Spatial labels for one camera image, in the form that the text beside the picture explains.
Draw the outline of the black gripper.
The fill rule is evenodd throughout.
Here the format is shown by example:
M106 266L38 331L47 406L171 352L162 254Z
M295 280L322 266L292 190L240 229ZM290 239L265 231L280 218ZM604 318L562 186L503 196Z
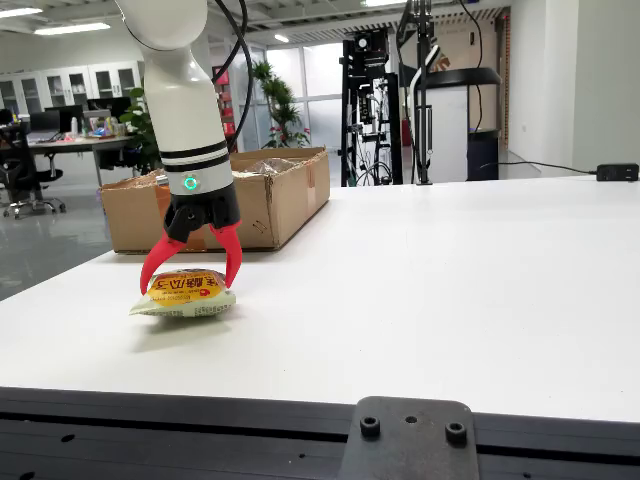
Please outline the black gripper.
M164 217L164 233L147 254L140 274L140 293L146 294L149 282L157 269L180 252L189 235L209 225L218 244L226 253L225 285L230 289L242 265L242 247L237 229L242 224L235 185L207 193L192 195L170 194Z

